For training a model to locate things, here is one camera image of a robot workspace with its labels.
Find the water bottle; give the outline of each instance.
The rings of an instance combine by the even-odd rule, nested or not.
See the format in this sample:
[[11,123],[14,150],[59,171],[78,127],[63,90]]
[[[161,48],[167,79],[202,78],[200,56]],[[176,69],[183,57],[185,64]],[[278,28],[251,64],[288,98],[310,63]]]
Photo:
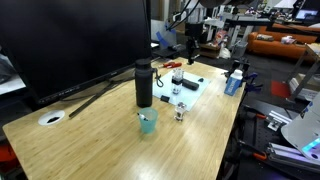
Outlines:
[[135,63],[136,101],[141,108],[152,105],[153,68],[148,59],[139,59]]
[[242,80],[242,71],[239,69],[236,69],[234,73],[232,73],[231,76],[229,77],[224,93],[230,96],[233,96],[236,90],[238,89],[241,83],[241,80]]

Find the small glass jar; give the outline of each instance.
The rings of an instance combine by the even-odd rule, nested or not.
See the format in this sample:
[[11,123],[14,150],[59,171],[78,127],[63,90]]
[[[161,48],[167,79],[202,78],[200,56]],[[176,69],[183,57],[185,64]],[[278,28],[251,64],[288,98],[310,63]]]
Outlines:
[[186,108],[187,108],[187,105],[184,104],[183,102],[179,102],[176,107],[175,107],[175,115],[174,115],[174,118],[177,120],[177,121],[182,121],[183,120],[183,115],[184,113],[186,112]]
[[173,70],[172,76],[172,93],[179,94],[182,89],[182,80],[183,80],[183,70],[180,68],[176,68]]

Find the orange couch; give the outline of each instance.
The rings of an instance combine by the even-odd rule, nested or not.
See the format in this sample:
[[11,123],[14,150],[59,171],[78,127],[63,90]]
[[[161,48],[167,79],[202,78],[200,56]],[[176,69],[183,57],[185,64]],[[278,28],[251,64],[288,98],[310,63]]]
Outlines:
[[[282,25],[276,25],[277,28],[287,28]],[[300,29],[302,31],[318,31],[320,32],[320,28],[309,28],[305,26],[294,26],[296,29]],[[306,36],[300,34],[288,34],[281,32],[272,32],[266,31],[266,26],[261,26],[258,32],[252,32],[248,36],[248,45],[247,50],[249,52],[262,53],[268,55],[278,55],[285,56],[290,59],[298,60],[300,56],[304,53],[305,47],[297,46],[295,44],[282,44],[281,38],[285,36],[292,36],[293,39],[297,41],[304,42],[307,44],[314,43],[317,40],[317,36]],[[264,41],[258,40],[258,34],[270,35],[273,37],[273,41]]]

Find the bottle cap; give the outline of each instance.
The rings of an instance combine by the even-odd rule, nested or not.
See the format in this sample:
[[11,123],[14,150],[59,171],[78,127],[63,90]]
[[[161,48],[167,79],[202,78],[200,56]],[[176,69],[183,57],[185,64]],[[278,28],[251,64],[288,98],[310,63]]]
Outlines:
[[242,71],[239,70],[239,69],[236,69],[236,70],[234,71],[234,75],[236,75],[236,76],[242,76]]
[[136,60],[136,68],[137,69],[150,69],[151,61],[148,59],[138,59]]

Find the light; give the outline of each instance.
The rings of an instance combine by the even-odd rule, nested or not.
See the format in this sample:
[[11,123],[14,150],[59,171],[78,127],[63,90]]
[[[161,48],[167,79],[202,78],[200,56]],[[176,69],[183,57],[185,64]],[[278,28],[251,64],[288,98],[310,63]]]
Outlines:
[[311,143],[309,143],[308,145],[306,145],[305,147],[302,148],[303,152],[308,152],[310,151],[310,149],[312,149],[313,147],[316,147],[318,144],[320,144],[320,138],[312,141]]

